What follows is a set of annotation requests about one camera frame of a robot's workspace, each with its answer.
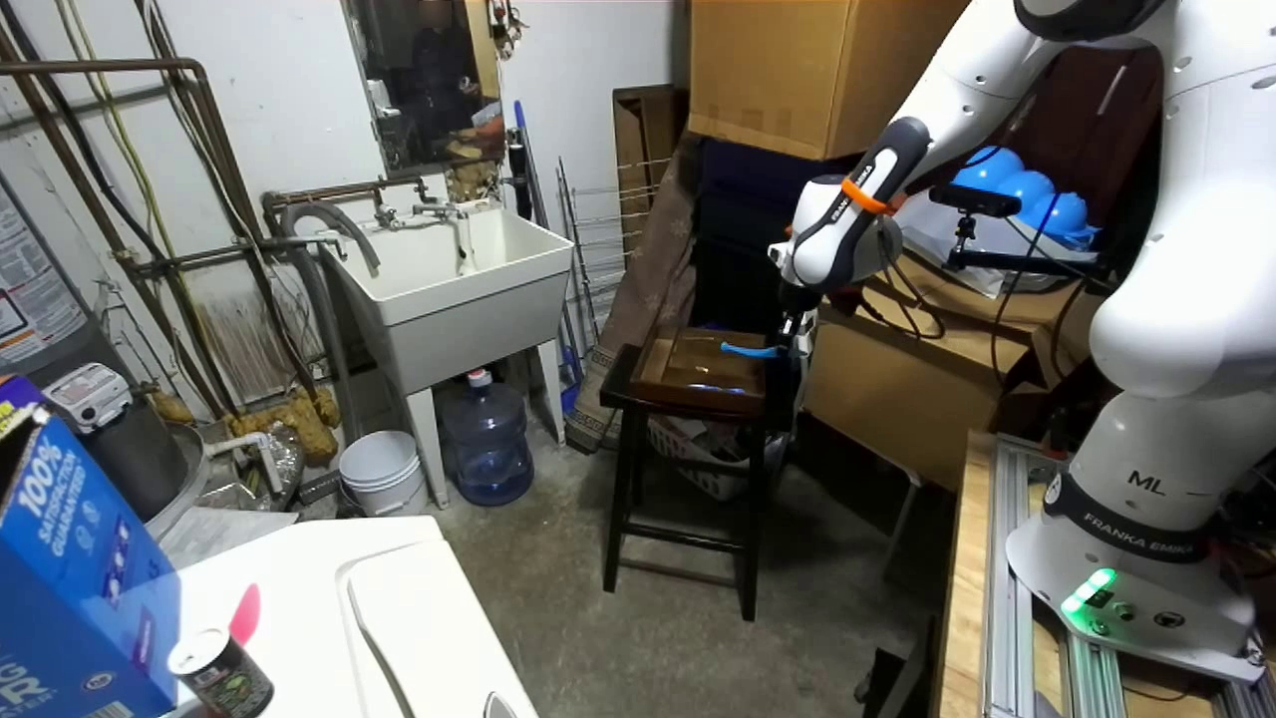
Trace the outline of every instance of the concrete floor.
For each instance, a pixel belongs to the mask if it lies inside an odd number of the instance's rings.
[[[456,499],[438,521],[547,718],[863,714],[853,688],[875,650],[906,653],[936,607],[951,521],[914,510],[887,580],[898,486],[875,464],[858,472],[806,438],[806,466],[827,482],[801,466],[779,482],[757,623],[738,613],[729,559],[692,548],[627,540],[620,589],[608,595],[613,451],[555,448],[544,426],[532,438],[532,494],[494,510]]]

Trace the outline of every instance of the white bucket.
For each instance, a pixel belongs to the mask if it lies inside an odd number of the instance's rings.
[[[359,435],[334,472],[354,492],[365,515],[429,515],[429,478],[417,438],[405,432]]]

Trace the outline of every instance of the plastic bottle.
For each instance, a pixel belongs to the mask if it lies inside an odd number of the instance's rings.
[[[444,464],[468,504],[502,507],[536,478],[522,394],[472,370],[468,386],[444,403]]]

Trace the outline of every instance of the wooden stool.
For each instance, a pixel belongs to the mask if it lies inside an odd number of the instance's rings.
[[[733,587],[742,597],[742,619],[755,623],[763,515],[769,504],[769,475],[774,475],[765,460],[769,454],[765,442],[774,426],[769,422],[774,411],[765,394],[769,362],[728,354],[724,343],[763,346],[763,334],[742,334],[742,331],[661,334],[648,346],[623,346],[601,382],[601,407],[623,411],[613,499],[609,499],[608,556],[601,556],[601,589],[613,589],[627,536],[702,548],[702,552],[728,552],[733,556]],[[670,460],[673,466],[742,475],[742,494],[733,499],[738,515],[729,532],[670,521],[640,510],[648,460],[654,460],[649,426],[648,426],[649,416],[742,426],[742,448],[749,454],[748,466]]]

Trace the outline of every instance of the white robotic arm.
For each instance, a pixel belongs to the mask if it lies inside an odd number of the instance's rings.
[[[1016,580],[1076,636],[1128,653],[1257,680],[1253,603],[1210,559],[1210,517],[1276,448],[1276,6],[972,0],[850,180],[813,180],[787,285],[853,287],[895,264],[875,224],[920,173],[981,143],[1064,43],[1154,43],[1165,147],[1154,232],[1092,319],[1118,394],[1047,515],[1012,532]],[[1118,575],[1076,603],[1092,575]]]

